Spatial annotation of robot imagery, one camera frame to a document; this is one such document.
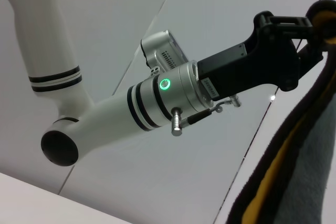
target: black joint cap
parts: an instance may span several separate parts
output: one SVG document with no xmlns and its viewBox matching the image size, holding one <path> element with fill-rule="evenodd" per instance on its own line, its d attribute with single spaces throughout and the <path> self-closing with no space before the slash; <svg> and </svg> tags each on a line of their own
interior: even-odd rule
<svg viewBox="0 0 336 224">
<path fill-rule="evenodd" d="M 78 160 L 78 149 L 74 141 L 60 131 L 49 131 L 41 140 L 44 155 L 56 165 L 70 166 Z"/>
</svg>

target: green led ring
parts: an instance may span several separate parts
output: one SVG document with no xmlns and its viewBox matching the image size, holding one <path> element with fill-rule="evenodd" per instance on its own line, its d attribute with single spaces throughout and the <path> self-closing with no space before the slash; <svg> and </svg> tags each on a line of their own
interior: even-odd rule
<svg viewBox="0 0 336 224">
<path fill-rule="evenodd" d="M 163 79 L 160 82 L 160 89 L 167 90 L 170 87 L 170 80 L 169 79 Z"/>
</svg>

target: black end effector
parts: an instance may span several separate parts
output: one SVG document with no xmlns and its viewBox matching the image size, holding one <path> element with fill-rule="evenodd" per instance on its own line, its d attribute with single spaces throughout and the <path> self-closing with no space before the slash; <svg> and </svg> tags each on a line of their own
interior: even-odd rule
<svg viewBox="0 0 336 224">
<path fill-rule="evenodd" d="M 297 53 L 292 39 L 306 39 L 308 45 Z M 308 18 L 262 12 L 254 18 L 253 33 L 245 42 L 199 61 L 198 75 L 218 101 L 267 83 L 293 90 L 322 59 Z"/>
</svg>

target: camera vent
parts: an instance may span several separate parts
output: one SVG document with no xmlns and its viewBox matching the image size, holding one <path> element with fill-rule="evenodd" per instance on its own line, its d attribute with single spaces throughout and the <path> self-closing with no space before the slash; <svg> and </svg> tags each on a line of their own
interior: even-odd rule
<svg viewBox="0 0 336 224">
<path fill-rule="evenodd" d="M 173 69 L 176 68 L 175 62 L 172 60 L 172 57 L 170 57 L 169 53 L 167 51 L 162 53 L 163 59 L 168 63 L 168 66 Z"/>
</svg>

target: white robotic arm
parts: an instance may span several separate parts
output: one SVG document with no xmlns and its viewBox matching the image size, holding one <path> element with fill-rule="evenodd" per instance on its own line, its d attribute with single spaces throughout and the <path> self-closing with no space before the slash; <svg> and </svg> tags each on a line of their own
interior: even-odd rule
<svg viewBox="0 0 336 224">
<path fill-rule="evenodd" d="M 181 117 L 212 107 L 198 80 L 196 62 L 188 62 L 168 31 L 141 41 L 150 77 L 94 105 L 82 86 L 57 1 L 9 2 L 31 87 L 59 109 L 58 120 L 41 141 L 51 162 L 73 165 L 92 149 L 170 122 L 173 135 L 180 135 Z"/>
<path fill-rule="evenodd" d="M 326 34 L 314 29 L 310 11 L 308 17 L 261 12 L 247 40 L 199 62 L 188 61 L 171 33 L 163 31 L 141 41 L 150 76 L 94 105 L 82 86 L 56 0 L 9 2 L 31 87 L 59 109 L 41 148 L 61 166 L 73 165 L 99 146 L 170 122 L 172 134 L 179 136 L 182 128 L 220 112 L 221 104 L 239 107 L 236 94 L 261 84 L 293 90 L 323 59 Z M 306 39 L 308 44 L 297 52 L 292 39 Z M 227 97 L 230 100 L 211 109 L 213 101 Z"/>
</svg>

